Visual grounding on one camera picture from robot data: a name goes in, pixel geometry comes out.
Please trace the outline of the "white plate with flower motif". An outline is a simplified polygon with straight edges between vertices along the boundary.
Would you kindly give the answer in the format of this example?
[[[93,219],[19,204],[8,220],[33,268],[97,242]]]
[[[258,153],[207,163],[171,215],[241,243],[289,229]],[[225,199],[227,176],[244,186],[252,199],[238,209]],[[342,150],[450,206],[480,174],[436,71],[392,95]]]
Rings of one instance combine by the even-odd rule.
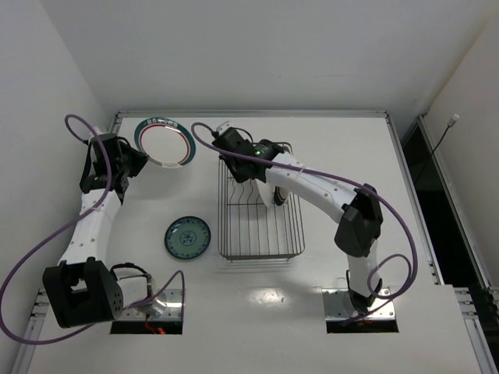
[[[272,184],[256,180],[257,188],[264,205],[266,207],[272,206],[274,203],[275,187]]]

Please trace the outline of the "green red rimmed plate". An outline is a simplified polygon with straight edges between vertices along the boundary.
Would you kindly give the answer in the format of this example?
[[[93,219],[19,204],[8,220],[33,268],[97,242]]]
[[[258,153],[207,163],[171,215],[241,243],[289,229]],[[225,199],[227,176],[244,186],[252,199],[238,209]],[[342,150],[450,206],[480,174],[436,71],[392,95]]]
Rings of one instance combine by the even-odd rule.
[[[274,204],[276,206],[282,206],[289,195],[289,191],[287,189],[284,189],[282,187],[275,187],[274,190]]]
[[[147,118],[133,133],[139,151],[161,168],[182,168],[193,161],[196,142],[191,132],[169,118]]]

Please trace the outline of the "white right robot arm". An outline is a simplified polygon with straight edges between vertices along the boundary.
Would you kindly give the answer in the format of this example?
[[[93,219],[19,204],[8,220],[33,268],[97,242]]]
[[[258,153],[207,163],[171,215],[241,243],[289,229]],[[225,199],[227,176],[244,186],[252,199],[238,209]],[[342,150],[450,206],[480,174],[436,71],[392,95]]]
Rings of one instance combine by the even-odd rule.
[[[347,255],[349,297],[355,310],[367,313],[382,287],[375,270],[377,239],[383,223],[379,202],[360,188],[307,174],[288,148],[268,139],[252,143],[227,122],[215,129],[213,137],[212,145],[219,149],[297,168],[289,170],[221,155],[236,182],[255,181],[265,206],[281,206],[292,193],[338,225],[334,243]]]

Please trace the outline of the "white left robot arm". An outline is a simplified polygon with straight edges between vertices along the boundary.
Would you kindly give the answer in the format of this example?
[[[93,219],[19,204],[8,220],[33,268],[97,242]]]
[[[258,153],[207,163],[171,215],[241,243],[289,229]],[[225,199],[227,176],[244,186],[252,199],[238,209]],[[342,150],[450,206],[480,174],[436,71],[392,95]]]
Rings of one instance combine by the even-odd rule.
[[[147,156],[114,133],[89,141],[80,180],[81,213],[67,250],[57,266],[45,269],[42,281],[62,328],[117,320],[124,309],[148,301],[152,277],[144,269],[118,277],[119,266],[107,266],[113,222],[125,200],[129,179]]]

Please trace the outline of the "blue patterned small plate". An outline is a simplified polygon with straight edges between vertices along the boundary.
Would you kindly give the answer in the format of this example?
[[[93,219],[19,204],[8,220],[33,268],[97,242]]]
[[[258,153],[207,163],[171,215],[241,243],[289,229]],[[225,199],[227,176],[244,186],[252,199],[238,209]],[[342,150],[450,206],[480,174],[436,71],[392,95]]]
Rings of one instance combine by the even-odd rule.
[[[167,253],[182,261],[191,261],[202,256],[210,243],[210,227],[203,219],[194,216],[180,217],[172,222],[164,237]]]

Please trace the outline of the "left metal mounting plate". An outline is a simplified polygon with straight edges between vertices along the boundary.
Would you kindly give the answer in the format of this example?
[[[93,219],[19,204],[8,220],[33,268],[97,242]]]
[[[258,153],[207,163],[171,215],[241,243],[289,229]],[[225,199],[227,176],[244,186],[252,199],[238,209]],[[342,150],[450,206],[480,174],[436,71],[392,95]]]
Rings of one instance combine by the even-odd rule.
[[[184,313],[184,291],[181,289],[166,289],[150,300],[137,301],[128,306],[138,315],[149,317],[152,321],[180,323]]]

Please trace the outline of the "metal mounting plate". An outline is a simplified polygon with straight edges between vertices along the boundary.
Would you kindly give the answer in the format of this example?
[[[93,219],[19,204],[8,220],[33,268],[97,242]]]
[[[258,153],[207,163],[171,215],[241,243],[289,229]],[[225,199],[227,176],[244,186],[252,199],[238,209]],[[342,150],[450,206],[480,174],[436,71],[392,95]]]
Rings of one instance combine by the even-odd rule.
[[[181,289],[166,289],[150,300],[137,301],[128,306],[138,315],[149,317],[152,321],[180,323],[184,313],[184,291]]]
[[[322,290],[324,315],[328,322],[343,322],[349,319],[369,321],[395,321],[393,300],[375,298],[367,313],[361,314],[352,304],[347,289],[325,288]]]

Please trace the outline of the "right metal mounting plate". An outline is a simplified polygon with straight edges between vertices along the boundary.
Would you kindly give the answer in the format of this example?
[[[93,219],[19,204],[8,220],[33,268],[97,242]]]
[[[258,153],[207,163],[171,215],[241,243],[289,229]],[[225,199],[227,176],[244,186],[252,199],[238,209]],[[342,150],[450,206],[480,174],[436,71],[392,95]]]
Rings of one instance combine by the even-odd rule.
[[[325,288],[322,290],[324,315],[328,322],[343,322],[349,319],[369,321],[395,321],[393,300],[375,298],[367,313],[361,314],[352,304],[347,289]]]

